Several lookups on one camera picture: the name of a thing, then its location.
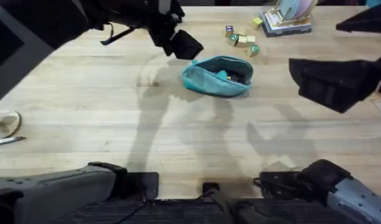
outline open pouch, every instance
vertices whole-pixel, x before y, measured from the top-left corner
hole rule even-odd
[[[217,96],[237,96],[251,88],[253,67],[246,61],[217,56],[185,68],[182,73],[187,89]]]

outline wooden table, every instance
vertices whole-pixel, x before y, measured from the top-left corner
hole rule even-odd
[[[261,52],[225,43],[225,25],[247,27],[259,7],[185,7],[181,28],[205,47],[197,57],[231,55],[254,67],[249,96],[214,98],[186,90],[189,61],[166,57],[146,31],[108,47],[110,30],[92,30],[38,66],[0,102],[22,113],[17,136],[0,146],[0,176],[33,175],[103,161],[160,173],[161,198],[192,198],[215,181],[233,196],[259,196],[265,169],[329,159],[381,194],[381,114],[372,99],[338,114],[298,96],[288,59],[375,60],[381,34],[338,32],[364,7],[318,7],[312,34],[268,39]]]

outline toy block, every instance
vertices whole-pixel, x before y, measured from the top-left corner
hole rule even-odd
[[[250,35],[248,35],[248,36],[247,36],[247,44],[252,44],[252,45],[254,45],[254,43],[255,43],[255,36],[250,36]]]
[[[225,37],[230,37],[233,34],[233,26],[225,26]]]
[[[238,47],[246,47],[247,46],[247,37],[239,36],[239,40],[238,40],[237,46]]]
[[[239,41],[239,36],[236,34],[232,34],[228,39],[228,44],[234,47],[238,44],[238,41]]]
[[[259,51],[260,51],[260,48],[258,48],[257,45],[251,45],[247,49],[247,55],[249,57],[254,57],[254,56],[256,56],[259,53]]]
[[[254,18],[253,22],[254,22],[254,28],[255,28],[256,30],[258,30],[259,28],[261,28],[261,26],[264,24],[264,21],[263,21],[261,18],[259,18],[259,17]]]

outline scissors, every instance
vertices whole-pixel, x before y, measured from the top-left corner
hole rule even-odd
[[[11,138],[4,138],[0,139],[0,145],[2,144],[9,144],[12,142],[17,142],[26,139],[25,137],[11,137]]]

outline black cable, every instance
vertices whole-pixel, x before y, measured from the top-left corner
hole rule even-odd
[[[154,205],[154,203],[150,203],[151,200],[148,198],[148,196],[146,195],[146,192],[144,191],[144,189],[141,186],[139,186],[138,184],[134,184],[134,186],[136,187],[138,193],[143,196],[143,198],[142,198],[142,203],[143,204],[141,206],[139,206],[138,208],[136,208],[134,211],[132,211],[130,214],[128,214],[125,217],[123,217],[120,221],[115,222],[113,224],[123,223],[127,219],[131,218],[133,215],[137,214],[144,207],[146,207],[148,205],[152,205],[152,206]]]
[[[131,212],[130,214],[126,215],[124,218],[122,218],[120,221],[118,222],[115,222],[114,224],[120,224],[124,221],[126,221],[127,219],[131,218],[133,215],[137,214],[140,210],[142,210],[142,208],[146,207],[147,204],[144,203],[142,206],[139,206],[136,210],[134,210],[133,212]]]

